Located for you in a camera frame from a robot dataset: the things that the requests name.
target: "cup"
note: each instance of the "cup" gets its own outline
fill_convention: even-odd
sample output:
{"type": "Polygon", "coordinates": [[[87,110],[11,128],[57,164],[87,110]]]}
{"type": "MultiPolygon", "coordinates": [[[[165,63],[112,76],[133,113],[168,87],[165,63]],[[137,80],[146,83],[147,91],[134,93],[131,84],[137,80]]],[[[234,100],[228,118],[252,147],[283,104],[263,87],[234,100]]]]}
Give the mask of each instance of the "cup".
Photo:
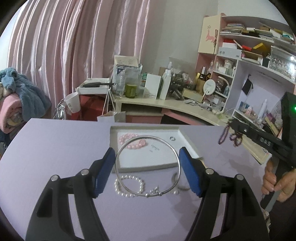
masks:
{"type": "Polygon", "coordinates": [[[74,93],[68,95],[65,98],[65,102],[66,102],[69,110],[71,111],[71,113],[77,113],[80,111],[81,107],[80,107],[80,100],[79,100],[78,92],[74,92],[74,93]]]}

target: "white wall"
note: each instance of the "white wall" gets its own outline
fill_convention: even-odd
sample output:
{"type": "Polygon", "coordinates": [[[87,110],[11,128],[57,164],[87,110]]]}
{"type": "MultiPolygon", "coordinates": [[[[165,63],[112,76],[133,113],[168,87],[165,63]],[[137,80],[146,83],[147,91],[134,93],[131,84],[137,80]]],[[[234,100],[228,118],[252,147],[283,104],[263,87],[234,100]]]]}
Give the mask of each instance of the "white wall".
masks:
{"type": "Polygon", "coordinates": [[[287,24],[269,0],[218,0],[218,13],[267,18],[287,24]]]}
{"type": "Polygon", "coordinates": [[[160,0],[150,23],[143,71],[158,74],[173,57],[196,64],[204,15],[254,16],[286,23],[268,0],[160,0]]]}
{"type": "Polygon", "coordinates": [[[150,22],[143,71],[158,74],[173,57],[196,64],[205,15],[217,15],[218,0],[160,0],[150,22]]]}
{"type": "Polygon", "coordinates": [[[8,57],[8,48],[10,42],[10,36],[12,34],[13,26],[16,22],[17,16],[20,12],[20,9],[12,17],[8,25],[6,26],[3,34],[0,36],[0,70],[7,68],[7,57],[8,57]]]}

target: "white bottle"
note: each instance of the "white bottle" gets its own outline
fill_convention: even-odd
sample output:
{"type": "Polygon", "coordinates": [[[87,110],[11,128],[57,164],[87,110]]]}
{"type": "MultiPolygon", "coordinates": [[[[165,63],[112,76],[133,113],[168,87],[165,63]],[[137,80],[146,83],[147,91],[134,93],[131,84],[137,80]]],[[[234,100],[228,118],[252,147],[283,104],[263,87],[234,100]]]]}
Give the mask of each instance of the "white bottle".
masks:
{"type": "Polygon", "coordinates": [[[120,97],[122,97],[124,94],[125,86],[126,86],[126,70],[124,69],[120,73],[120,80],[119,80],[118,86],[116,88],[117,93],[119,94],[120,97]]]}
{"type": "Polygon", "coordinates": [[[172,72],[169,69],[166,69],[162,77],[162,86],[160,88],[159,99],[165,100],[168,94],[168,88],[170,87],[171,79],[172,79],[172,72]]]}
{"type": "Polygon", "coordinates": [[[258,120],[259,120],[259,119],[262,119],[262,117],[263,117],[263,115],[264,115],[264,113],[265,113],[265,111],[266,111],[266,108],[267,108],[267,99],[265,99],[265,100],[263,101],[262,105],[261,105],[261,109],[260,109],[259,114],[258,114],[258,116],[257,116],[257,119],[258,119],[258,120]]]}

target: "silver bracelet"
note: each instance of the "silver bracelet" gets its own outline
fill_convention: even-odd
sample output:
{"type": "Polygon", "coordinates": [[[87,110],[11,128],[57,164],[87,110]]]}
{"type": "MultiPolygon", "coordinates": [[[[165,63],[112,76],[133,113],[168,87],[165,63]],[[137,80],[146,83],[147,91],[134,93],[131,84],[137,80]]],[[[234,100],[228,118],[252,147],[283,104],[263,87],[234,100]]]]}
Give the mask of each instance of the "silver bracelet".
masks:
{"type": "Polygon", "coordinates": [[[162,196],[163,194],[166,194],[168,193],[169,191],[171,191],[179,182],[180,180],[180,176],[181,176],[181,165],[180,165],[180,159],[179,159],[179,156],[178,156],[178,153],[176,152],[176,150],[174,149],[174,147],[172,147],[169,143],[167,143],[165,140],[159,138],[159,137],[154,137],[154,136],[138,136],[138,137],[134,137],[134,138],[131,138],[129,139],[127,142],[125,142],[118,150],[117,152],[117,155],[116,155],[116,160],[115,160],[115,164],[114,164],[114,168],[115,168],[115,172],[116,172],[116,175],[117,175],[117,180],[119,182],[119,184],[125,189],[127,190],[127,192],[135,195],[135,196],[144,196],[144,197],[156,197],[156,196],[162,196]],[[124,183],[121,181],[121,177],[119,176],[119,172],[118,172],[118,168],[117,168],[117,162],[119,160],[119,155],[121,154],[121,152],[123,151],[123,149],[128,146],[130,143],[134,142],[134,141],[137,141],[137,140],[141,140],[141,139],[150,139],[150,140],[155,140],[155,141],[159,141],[163,144],[165,144],[166,146],[168,146],[175,154],[176,156],[176,159],[177,159],[177,162],[178,162],[178,177],[177,177],[177,180],[175,181],[175,183],[173,183],[173,185],[163,191],[163,192],[160,192],[159,190],[155,190],[156,193],[146,193],[146,194],[142,194],[142,193],[136,193],[132,190],[130,190],[126,185],[124,185],[124,183]]]}

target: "display case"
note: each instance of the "display case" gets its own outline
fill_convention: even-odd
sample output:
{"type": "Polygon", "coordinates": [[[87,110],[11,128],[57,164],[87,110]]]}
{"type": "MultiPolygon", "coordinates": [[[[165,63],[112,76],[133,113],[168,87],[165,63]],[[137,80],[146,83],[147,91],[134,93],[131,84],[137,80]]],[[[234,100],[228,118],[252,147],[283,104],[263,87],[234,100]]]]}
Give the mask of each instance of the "display case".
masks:
{"type": "Polygon", "coordinates": [[[271,46],[270,69],[296,82],[296,57],[278,47],[271,46]]]}

